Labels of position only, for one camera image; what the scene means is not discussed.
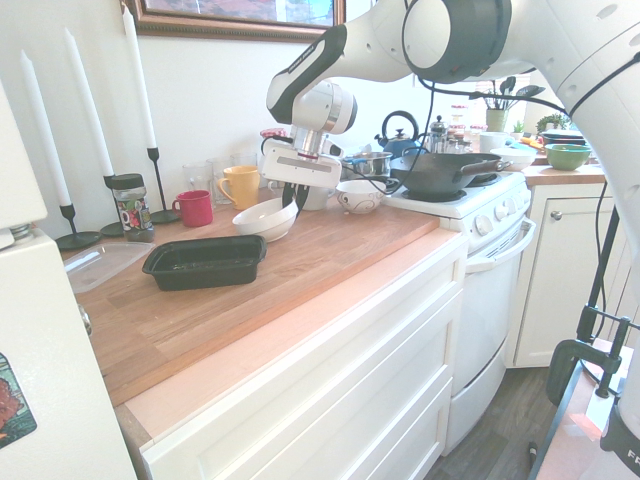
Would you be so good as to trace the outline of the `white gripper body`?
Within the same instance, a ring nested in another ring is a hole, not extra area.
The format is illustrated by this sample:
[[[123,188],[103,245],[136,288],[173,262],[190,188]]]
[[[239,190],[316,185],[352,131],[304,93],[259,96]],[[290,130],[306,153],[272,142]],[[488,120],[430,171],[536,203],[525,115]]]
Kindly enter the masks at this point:
[[[332,189],[341,178],[341,162],[330,156],[309,159],[284,145],[268,147],[259,172],[268,180]]]

